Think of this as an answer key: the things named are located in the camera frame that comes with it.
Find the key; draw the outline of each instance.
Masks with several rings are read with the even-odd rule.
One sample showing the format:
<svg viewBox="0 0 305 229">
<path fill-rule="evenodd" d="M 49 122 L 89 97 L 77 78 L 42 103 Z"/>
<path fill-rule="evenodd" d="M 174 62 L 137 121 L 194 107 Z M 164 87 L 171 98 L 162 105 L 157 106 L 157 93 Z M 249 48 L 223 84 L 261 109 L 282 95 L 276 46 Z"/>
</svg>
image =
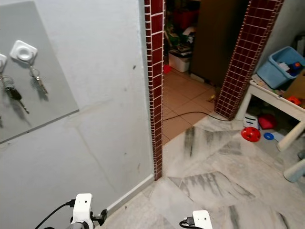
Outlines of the key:
<svg viewBox="0 0 305 229">
<path fill-rule="evenodd" d="M 42 83 L 41 78 L 39 77 L 40 72 L 37 69 L 35 69 L 31 64 L 29 64 L 29 70 L 30 70 L 30 76 L 34 77 L 34 79 L 38 83 L 39 87 L 42 89 L 43 93 L 48 94 L 47 89 L 45 88 L 45 86 Z"/>
<path fill-rule="evenodd" d="M 18 101 L 18 103 L 22 106 L 22 108 L 25 110 L 25 112 L 29 114 L 29 110 L 21 102 L 21 99 L 22 99 L 21 94 L 14 87 L 6 87 L 5 90 L 7 91 L 9 97 L 13 100 Z"/>
</svg>

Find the blue disc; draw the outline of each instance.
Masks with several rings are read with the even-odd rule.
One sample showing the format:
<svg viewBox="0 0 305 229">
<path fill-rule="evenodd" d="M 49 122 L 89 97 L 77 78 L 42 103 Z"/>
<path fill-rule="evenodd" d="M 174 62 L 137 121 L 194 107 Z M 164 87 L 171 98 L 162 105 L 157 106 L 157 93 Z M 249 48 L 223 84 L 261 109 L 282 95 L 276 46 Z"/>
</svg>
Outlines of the blue disc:
<svg viewBox="0 0 305 229">
<path fill-rule="evenodd" d="M 264 133 L 264 138 L 267 140 L 273 140 L 275 137 L 271 133 Z"/>
</svg>

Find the red ball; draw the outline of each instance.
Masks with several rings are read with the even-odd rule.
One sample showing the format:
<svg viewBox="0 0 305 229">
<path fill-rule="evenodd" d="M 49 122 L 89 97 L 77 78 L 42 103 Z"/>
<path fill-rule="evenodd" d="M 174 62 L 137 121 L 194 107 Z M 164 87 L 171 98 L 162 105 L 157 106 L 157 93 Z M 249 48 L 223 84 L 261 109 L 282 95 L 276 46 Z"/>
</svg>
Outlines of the red ball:
<svg viewBox="0 0 305 229">
<path fill-rule="evenodd" d="M 246 127 L 242 130 L 241 134 L 249 142 L 258 142 L 261 139 L 261 132 L 254 127 Z"/>
</svg>

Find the red tiled pillar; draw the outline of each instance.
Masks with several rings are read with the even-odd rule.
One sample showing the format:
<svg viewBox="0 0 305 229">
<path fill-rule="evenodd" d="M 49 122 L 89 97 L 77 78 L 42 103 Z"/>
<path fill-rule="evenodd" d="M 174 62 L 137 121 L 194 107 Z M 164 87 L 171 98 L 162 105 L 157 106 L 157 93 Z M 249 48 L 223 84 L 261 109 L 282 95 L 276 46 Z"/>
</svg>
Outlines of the red tiled pillar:
<svg viewBox="0 0 305 229">
<path fill-rule="evenodd" d="M 154 179 L 162 176 L 164 1 L 144 0 Z"/>
<path fill-rule="evenodd" d="M 233 119 L 284 0 L 250 0 L 215 111 Z"/>
</svg>

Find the black cable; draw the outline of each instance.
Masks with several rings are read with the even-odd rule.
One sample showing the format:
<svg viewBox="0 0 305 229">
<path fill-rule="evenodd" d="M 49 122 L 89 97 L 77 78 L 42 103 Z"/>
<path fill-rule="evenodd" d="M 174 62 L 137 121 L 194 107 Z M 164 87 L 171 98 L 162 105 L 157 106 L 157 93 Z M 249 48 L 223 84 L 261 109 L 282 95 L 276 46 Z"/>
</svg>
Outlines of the black cable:
<svg viewBox="0 0 305 229">
<path fill-rule="evenodd" d="M 56 208 L 51 214 L 49 214 L 43 221 L 41 221 L 40 224 L 38 224 L 37 227 L 35 227 L 35 229 L 38 229 L 48 218 L 50 218 L 55 212 L 57 212 L 59 209 L 61 209 L 64 206 L 70 206 L 71 208 L 74 207 L 75 204 L 75 199 L 70 200 L 69 202 L 60 205 L 58 208 Z"/>
<path fill-rule="evenodd" d="M 174 117 L 170 117 L 170 118 L 163 119 L 163 121 L 167 121 L 167 120 L 170 120 L 170 119 L 172 119 L 172 118 L 180 117 L 180 116 L 182 116 L 182 115 L 187 115 L 187 114 L 191 114 L 191 113 L 202 113 L 202 114 L 208 115 L 208 116 L 210 116 L 210 117 L 212 117 L 212 118 L 214 118 L 214 119 L 217 119 L 217 120 L 223 121 L 223 122 L 229 122 L 229 121 L 230 121 L 230 120 L 223 120 L 223 119 L 216 118 L 216 117 L 211 116 L 210 114 L 208 114 L 208 113 L 206 113 L 206 112 L 203 112 L 203 111 L 191 111 L 191 112 L 186 112 L 186 113 L 183 113 L 183 114 L 176 115 L 176 116 L 174 116 Z"/>
<path fill-rule="evenodd" d="M 183 224 L 186 224 L 186 220 L 183 220 L 179 223 L 180 227 L 182 228 L 190 228 L 190 229 L 203 229 L 203 228 L 199 228 L 199 227 L 196 227 L 196 226 L 186 226 L 186 225 L 183 225 Z"/>
</svg>

